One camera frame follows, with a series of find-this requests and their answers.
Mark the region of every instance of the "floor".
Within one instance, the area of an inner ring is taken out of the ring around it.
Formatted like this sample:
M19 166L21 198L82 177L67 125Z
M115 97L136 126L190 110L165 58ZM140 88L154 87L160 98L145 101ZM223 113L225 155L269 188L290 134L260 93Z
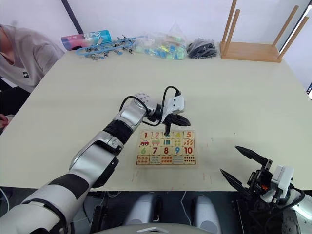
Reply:
M10 208L20 204L27 196L29 196L35 189L23 189L23 188L8 188L4 187L6 192ZM92 221L93 211L95 206L107 205L106 219L103 224L104 228L116 227L123 223L126 215L132 208L135 201L146 192L122 192L115 198L109 198L105 192L90 192L84 202L86 214L90 221ZM170 192L155 192L160 196L163 203L162 222L169 223L181 223L188 224L183 209L180 204L180 200L184 192L170 191ZM237 192L187 192L183 204L189 217L191 217L191 202L192 199L199 194L204 194L209 197L216 207L216 211L219 216L221 228L223 234L240 234L242 233L238 212L235 209L235 205L232 201L236 200L239 195ZM2 216L7 209L6 202L1 197L0 204L0 216ZM88 234L90 233L90 224L86 214L81 207L77 215L75 216L73 223L75 226L76 234Z

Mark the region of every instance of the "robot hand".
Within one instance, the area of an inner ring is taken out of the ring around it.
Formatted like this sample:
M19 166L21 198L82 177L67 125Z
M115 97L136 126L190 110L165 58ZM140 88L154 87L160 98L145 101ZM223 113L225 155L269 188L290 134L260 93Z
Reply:
M169 88L175 89L176 93L165 104ZM133 100L124 106L130 98ZM190 125L187 119L177 115L183 109L184 97L173 86L165 89L162 104L144 93L128 96L113 121L76 154L67 174L35 191L0 219L1 232L67 233L89 190L106 183L118 164L116 156L140 123L151 126L163 123L165 134L168 134L172 123ZM158 123L145 122L144 118Z
M243 187L242 182L220 169L230 185L248 201L251 218L256 219L253 214L262 216L268 214L265 222L261 224L257 220L257 225L262 227L266 234L270 233L268 231L270 220L283 214L284 219L280 224L279 233L312 233L312 198L291 184L293 168L278 165L272 174L269 172L272 160L241 146L235 148L245 157L262 165L260 170L252 172L247 182L249 188Z

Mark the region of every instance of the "white wall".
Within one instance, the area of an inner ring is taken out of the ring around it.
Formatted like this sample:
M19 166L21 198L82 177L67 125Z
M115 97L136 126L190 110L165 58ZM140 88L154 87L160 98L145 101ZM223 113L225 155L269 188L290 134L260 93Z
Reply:
M68 0L84 32L108 29L113 38L170 30L176 21L188 39L220 41L232 0ZM280 48L310 0L237 0L241 9L233 41L272 43L299 5Z
M312 82L312 10L309 20L284 55L292 71L300 80L305 90Z
M63 50L60 38L77 34L60 0L1 0L0 23L38 31Z

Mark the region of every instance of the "plastic bag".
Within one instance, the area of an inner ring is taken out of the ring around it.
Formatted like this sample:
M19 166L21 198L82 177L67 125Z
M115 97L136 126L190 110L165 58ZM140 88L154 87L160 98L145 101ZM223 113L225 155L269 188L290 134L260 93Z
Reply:
M135 51L163 59L184 59L186 38L174 24L169 33L151 33L137 38Z
M214 40L196 39L187 47L187 53L190 58L211 58L217 55Z

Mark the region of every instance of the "gray sweatshirt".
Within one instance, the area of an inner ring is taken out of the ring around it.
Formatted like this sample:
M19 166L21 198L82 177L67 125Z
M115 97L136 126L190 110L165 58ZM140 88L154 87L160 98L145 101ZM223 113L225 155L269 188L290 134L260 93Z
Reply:
M0 55L0 76L32 92L64 52L48 38L27 28L1 25L12 43L14 64Z

